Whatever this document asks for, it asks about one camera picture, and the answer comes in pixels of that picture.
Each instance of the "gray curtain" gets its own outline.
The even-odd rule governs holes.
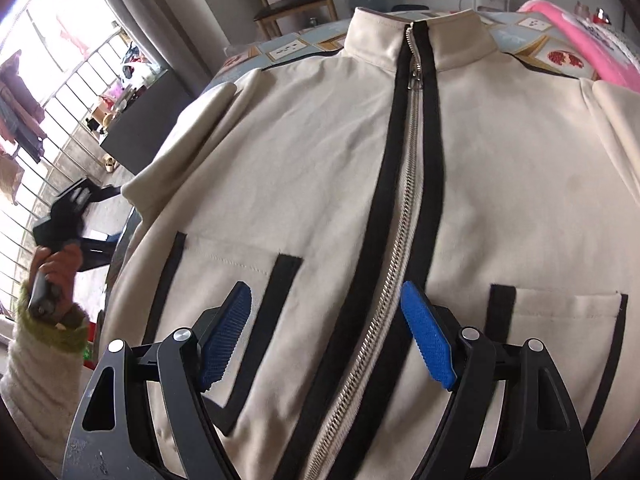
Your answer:
[[[166,0],[106,0],[136,44],[155,62],[171,67],[197,96],[212,79],[193,42]]]

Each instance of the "green fuzzy cuff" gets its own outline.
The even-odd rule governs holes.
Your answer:
[[[27,288],[26,283],[23,283],[20,288],[20,299],[18,300],[17,306],[17,320],[20,327],[28,330],[28,332],[30,332],[31,335],[41,343],[60,351],[69,354],[81,354],[84,352],[89,330],[86,322],[86,316],[77,304],[74,304],[73,309],[75,309],[79,316],[82,315],[84,322],[79,328],[74,330],[60,330],[55,326],[33,319],[27,310],[29,299],[29,289]]]

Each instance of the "jacket pocket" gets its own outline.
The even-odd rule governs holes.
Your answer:
[[[618,367],[625,332],[626,294],[571,296],[492,285],[484,333],[522,345],[540,339],[574,403],[589,443]]]
[[[225,435],[244,407],[301,264],[295,256],[238,242],[176,235],[149,315],[149,342],[193,326],[204,310],[223,303],[236,282],[251,288],[251,314],[222,380],[203,397],[212,423]]]

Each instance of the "stand-up collar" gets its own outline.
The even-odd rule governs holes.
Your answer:
[[[480,17],[472,10],[425,18],[437,70],[472,63],[498,47]],[[410,20],[357,8],[344,42],[344,53],[394,72]]]

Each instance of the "zipper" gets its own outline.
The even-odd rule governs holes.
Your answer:
[[[384,285],[378,298],[373,318],[367,327],[367,332],[349,375],[344,381],[337,400],[334,402],[331,415],[322,429],[321,436],[319,440],[317,440],[318,443],[311,452],[304,480],[316,480],[322,471],[322,466],[326,462],[330,449],[338,435],[338,430],[340,430],[344,417],[353,402],[354,396],[369,366],[371,357],[380,341],[382,329],[389,315],[394,312],[392,310],[393,301],[401,285],[403,263],[408,256],[409,250],[411,250],[411,240],[409,240],[409,236],[415,203],[415,173],[418,129],[420,127],[418,117],[422,94],[422,63],[420,62],[420,53],[415,43],[413,23],[407,27],[405,36],[412,53],[412,59],[409,67],[410,77],[407,87],[409,90],[408,127],[406,133],[408,151],[406,153],[405,170],[401,176],[402,182],[404,183],[404,194],[401,200],[398,230],[392,248],[391,260],[386,270]]]

